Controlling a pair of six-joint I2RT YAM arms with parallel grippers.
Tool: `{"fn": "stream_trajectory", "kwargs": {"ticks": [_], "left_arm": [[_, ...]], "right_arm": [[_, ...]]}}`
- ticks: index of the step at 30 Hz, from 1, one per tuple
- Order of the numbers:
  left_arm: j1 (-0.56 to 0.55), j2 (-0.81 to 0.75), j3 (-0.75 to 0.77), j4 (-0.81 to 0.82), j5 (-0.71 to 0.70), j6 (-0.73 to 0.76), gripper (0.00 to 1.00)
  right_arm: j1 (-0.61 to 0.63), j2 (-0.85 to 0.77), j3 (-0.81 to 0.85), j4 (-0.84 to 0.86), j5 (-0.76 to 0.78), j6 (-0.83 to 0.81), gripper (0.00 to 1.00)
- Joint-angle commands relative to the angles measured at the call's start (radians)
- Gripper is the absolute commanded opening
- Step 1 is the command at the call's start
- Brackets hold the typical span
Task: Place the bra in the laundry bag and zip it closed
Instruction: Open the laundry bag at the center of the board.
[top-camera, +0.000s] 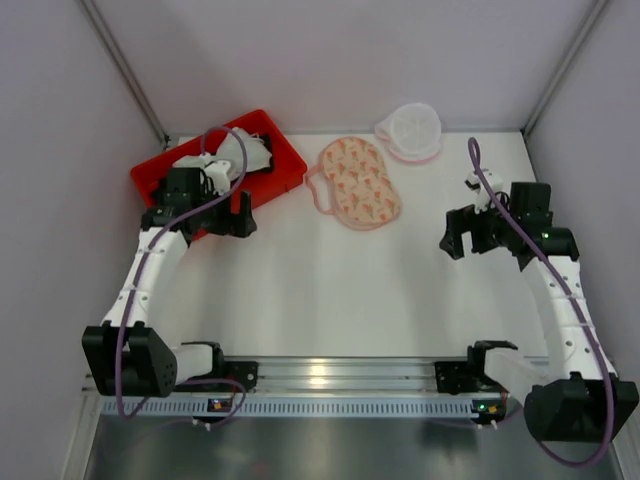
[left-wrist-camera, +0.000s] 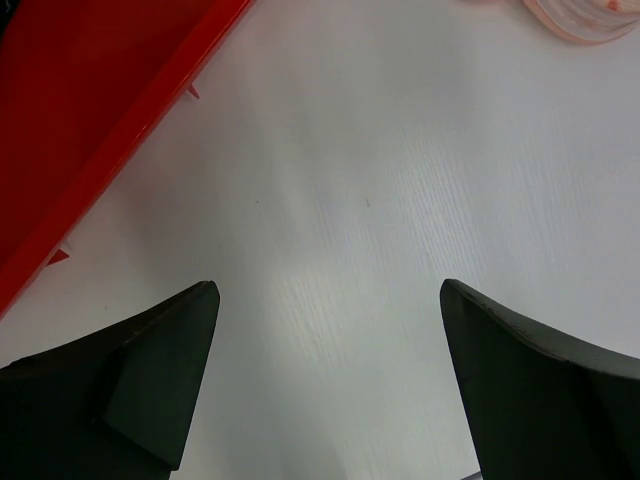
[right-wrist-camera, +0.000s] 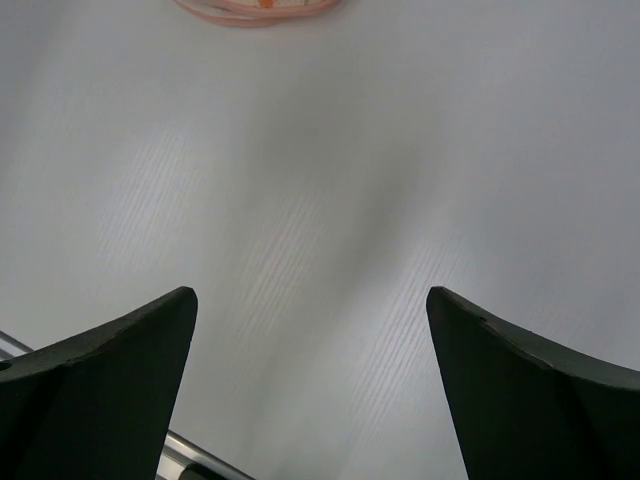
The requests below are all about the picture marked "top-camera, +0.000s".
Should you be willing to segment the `floral pink laundry bag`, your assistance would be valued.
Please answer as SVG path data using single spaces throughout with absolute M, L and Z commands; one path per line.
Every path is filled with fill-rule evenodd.
M 319 200 L 313 177 L 321 175 L 327 185 L 329 206 Z M 381 228 L 396 220 L 402 202 L 389 177 L 382 153 L 371 142 L 355 136 L 327 145 L 304 176 L 316 209 L 336 217 L 358 231 Z

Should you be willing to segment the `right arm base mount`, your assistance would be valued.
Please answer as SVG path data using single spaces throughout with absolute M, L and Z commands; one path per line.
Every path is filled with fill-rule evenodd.
M 439 361 L 434 363 L 439 393 L 499 393 L 502 387 L 489 379 L 468 361 Z

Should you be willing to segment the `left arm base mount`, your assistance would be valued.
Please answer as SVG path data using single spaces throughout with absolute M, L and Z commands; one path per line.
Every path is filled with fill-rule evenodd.
M 225 359 L 208 374 L 192 377 L 178 385 L 175 392 L 232 392 L 237 386 L 225 383 L 212 383 L 212 380 L 227 379 L 241 384 L 247 391 L 254 389 L 258 379 L 258 363 L 256 361 Z

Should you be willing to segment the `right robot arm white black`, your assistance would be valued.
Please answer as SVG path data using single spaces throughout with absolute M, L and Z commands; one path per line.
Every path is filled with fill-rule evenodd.
M 462 237 L 470 234 L 475 254 L 507 249 L 533 295 L 548 352 L 548 365 L 540 369 L 509 341 L 478 341 L 467 350 L 472 374 L 523 406 L 529 433 L 539 442 L 614 439 L 639 404 L 638 389 L 619 379 L 602 352 L 581 287 L 575 238 L 553 224 L 550 186 L 516 182 L 492 199 L 479 180 L 466 185 L 476 201 L 447 213 L 440 247 L 461 259 Z

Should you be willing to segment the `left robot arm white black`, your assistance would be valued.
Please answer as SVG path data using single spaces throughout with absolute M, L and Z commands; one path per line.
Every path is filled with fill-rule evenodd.
M 193 378 L 226 373 L 213 341 L 184 341 L 160 324 L 171 279 L 192 242 L 205 234 L 246 238 L 256 231 L 250 192 L 232 209 L 200 168 L 172 168 L 141 219 L 138 245 L 123 287 L 101 324 L 81 343 L 104 396 L 167 397 Z

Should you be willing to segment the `pale green bra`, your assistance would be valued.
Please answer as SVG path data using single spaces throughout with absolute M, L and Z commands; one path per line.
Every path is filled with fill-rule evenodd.
M 233 131 L 241 138 L 247 154 L 247 173 L 254 173 L 250 171 L 250 155 L 252 153 L 252 136 L 255 134 L 249 134 L 244 129 L 234 127 Z M 219 159 L 226 159 L 234 165 L 234 171 L 230 174 L 230 178 L 235 180 L 242 171 L 243 166 L 243 154 L 240 143 L 232 134 L 227 134 L 221 144 L 217 147 L 214 153 L 209 153 L 217 156 Z M 183 155 L 178 158 L 172 164 L 173 168 L 200 168 L 204 167 L 204 162 L 199 158 L 199 155 Z

